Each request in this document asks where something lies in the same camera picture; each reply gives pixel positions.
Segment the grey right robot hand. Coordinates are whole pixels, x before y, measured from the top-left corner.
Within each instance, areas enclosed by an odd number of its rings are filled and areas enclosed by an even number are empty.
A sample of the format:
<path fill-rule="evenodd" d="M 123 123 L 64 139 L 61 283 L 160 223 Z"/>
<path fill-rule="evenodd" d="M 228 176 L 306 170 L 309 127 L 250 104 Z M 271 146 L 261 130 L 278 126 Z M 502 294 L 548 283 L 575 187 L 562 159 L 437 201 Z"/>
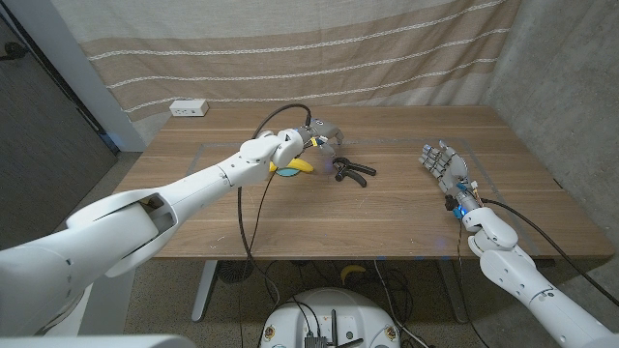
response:
<path fill-rule="evenodd" d="M 436 178 L 445 197 L 445 208 L 462 219 L 483 203 L 477 193 L 477 183 L 469 179 L 468 166 L 457 151 L 439 141 L 439 148 L 426 144 L 419 162 Z"/>

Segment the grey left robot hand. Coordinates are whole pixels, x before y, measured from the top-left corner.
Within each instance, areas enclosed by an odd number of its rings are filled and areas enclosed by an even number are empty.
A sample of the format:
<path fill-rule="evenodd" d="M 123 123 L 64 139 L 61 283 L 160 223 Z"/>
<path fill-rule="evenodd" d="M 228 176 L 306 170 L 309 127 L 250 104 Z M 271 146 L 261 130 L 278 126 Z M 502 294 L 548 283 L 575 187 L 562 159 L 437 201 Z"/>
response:
<path fill-rule="evenodd" d="M 323 155 L 334 158 L 335 149 L 328 143 L 332 138 L 341 145 L 344 139 L 343 132 L 333 123 L 312 118 L 308 126 L 297 129 L 304 141 L 304 148 L 317 147 Z"/>

